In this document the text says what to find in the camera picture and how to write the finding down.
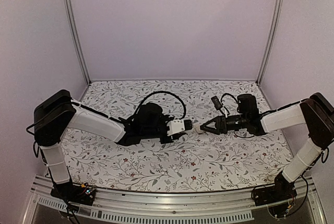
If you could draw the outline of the white earbud charging case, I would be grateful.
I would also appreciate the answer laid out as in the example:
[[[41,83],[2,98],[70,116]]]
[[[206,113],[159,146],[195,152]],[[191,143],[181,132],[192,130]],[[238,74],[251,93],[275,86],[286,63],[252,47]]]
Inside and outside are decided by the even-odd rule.
[[[199,126],[194,127],[194,131],[195,131],[196,133],[198,133],[198,134],[202,134],[202,133],[203,133],[203,131],[200,129]]]

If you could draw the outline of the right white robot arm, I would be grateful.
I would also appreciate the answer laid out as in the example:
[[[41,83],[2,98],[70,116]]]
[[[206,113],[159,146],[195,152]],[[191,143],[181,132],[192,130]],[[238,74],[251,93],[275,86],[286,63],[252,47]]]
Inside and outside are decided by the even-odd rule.
[[[237,115],[223,113],[200,125],[200,130],[221,135],[229,131],[246,129],[254,136],[262,136],[296,125],[307,126],[307,142],[276,176],[277,184],[270,190],[270,197],[274,201],[281,201],[290,192],[288,183],[293,183],[300,177],[333,143],[333,106],[319,92],[309,98],[264,113],[259,111],[256,98],[252,94],[241,94],[236,100]]]

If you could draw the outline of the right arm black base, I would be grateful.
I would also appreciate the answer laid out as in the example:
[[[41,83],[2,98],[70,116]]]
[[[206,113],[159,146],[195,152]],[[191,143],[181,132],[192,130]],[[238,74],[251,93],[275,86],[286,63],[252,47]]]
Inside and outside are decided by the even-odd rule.
[[[286,180],[282,172],[275,177],[273,186],[255,187],[251,192],[251,198],[256,206],[284,201],[282,204],[269,207],[269,213],[276,218],[282,218],[289,213],[296,197],[294,182]]]

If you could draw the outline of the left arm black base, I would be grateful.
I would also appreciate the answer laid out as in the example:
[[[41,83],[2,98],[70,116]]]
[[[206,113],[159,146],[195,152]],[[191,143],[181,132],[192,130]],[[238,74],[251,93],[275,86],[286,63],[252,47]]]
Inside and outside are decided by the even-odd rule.
[[[65,203],[77,203],[92,206],[96,196],[95,185],[74,184],[72,181],[63,184],[53,184],[51,196],[63,200]]]

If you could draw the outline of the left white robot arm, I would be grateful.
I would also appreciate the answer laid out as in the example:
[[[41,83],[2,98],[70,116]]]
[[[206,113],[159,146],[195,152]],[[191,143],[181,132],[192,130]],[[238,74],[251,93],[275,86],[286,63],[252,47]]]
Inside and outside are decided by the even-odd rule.
[[[193,128],[192,122],[184,116],[177,119],[163,114],[159,105],[145,101],[130,117],[116,119],[74,100],[70,92],[64,89],[38,105],[33,119],[33,124],[26,128],[26,132],[34,136],[57,191],[66,200],[72,200],[78,194],[76,186],[71,183],[61,150],[67,129],[78,129],[121,146],[131,146],[143,139],[159,139],[160,143],[168,144]]]

